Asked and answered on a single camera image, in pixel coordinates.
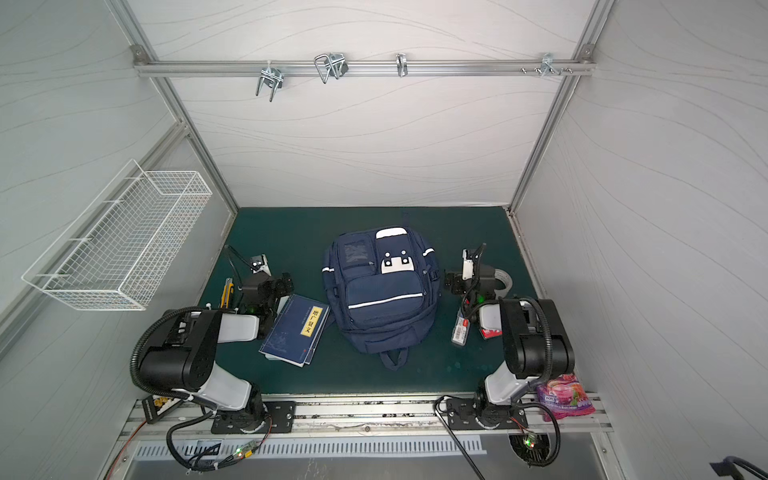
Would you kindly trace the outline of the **blue book yellow label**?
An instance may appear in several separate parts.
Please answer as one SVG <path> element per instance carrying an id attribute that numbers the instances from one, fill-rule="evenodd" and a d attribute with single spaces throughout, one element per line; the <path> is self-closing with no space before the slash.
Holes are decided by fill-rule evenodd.
<path id="1" fill-rule="evenodd" d="M 309 365 L 330 314 L 330 306 L 293 294 L 282 305 L 259 352 L 268 360 Z"/>

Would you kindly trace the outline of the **navy blue student backpack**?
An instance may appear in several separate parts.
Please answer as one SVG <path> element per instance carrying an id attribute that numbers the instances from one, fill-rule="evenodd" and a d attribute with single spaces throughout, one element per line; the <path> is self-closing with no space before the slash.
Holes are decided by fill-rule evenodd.
<path id="1" fill-rule="evenodd" d="M 436 253 L 407 226 L 340 235 L 325 251 L 322 279 L 341 334 L 391 371 L 407 363 L 409 349 L 434 325 L 441 288 Z"/>

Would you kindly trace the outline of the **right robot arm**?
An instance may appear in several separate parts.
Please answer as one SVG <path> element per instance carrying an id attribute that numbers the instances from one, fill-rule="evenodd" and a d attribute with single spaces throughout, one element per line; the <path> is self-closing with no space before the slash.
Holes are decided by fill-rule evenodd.
<path id="1" fill-rule="evenodd" d="M 451 342 L 463 347 L 471 327 L 484 338 L 502 340 L 503 361 L 480 382 L 470 403 L 475 422 L 495 429 L 522 419 L 513 405 L 552 379 L 574 370 L 575 357 L 554 303 L 512 297 L 509 274 L 493 267 L 448 273 L 445 288 L 461 298 Z"/>

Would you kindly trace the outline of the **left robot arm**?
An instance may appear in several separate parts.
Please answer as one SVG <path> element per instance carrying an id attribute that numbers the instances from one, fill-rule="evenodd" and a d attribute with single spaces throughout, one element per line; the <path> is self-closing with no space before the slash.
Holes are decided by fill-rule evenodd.
<path id="1" fill-rule="evenodd" d="M 230 285 L 217 309 L 171 309 L 140 337 L 131 354 L 133 383 L 148 396 L 142 408 L 154 424 L 183 401 L 221 413 L 236 428 L 252 430 L 267 415 L 261 392 L 216 363 L 221 344 L 263 340 L 293 293 L 288 273 L 262 269 L 240 287 Z"/>

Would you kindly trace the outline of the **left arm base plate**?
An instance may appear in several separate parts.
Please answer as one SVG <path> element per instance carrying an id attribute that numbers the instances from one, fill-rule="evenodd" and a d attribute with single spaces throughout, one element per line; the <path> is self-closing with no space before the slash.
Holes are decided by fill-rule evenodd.
<path id="1" fill-rule="evenodd" d="M 295 419 L 294 401 L 266 401 L 257 413 L 223 411 L 213 418 L 211 433 L 218 435 L 290 433 Z"/>

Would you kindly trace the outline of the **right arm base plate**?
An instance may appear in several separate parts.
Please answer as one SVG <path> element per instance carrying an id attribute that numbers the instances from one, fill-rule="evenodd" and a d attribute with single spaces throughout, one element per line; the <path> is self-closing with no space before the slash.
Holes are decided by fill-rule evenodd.
<path id="1" fill-rule="evenodd" d="M 510 405 L 483 403 L 470 398 L 451 397 L 443 401 L 446 420 L 452 431 L 527 429 L 526 415 Z"/>

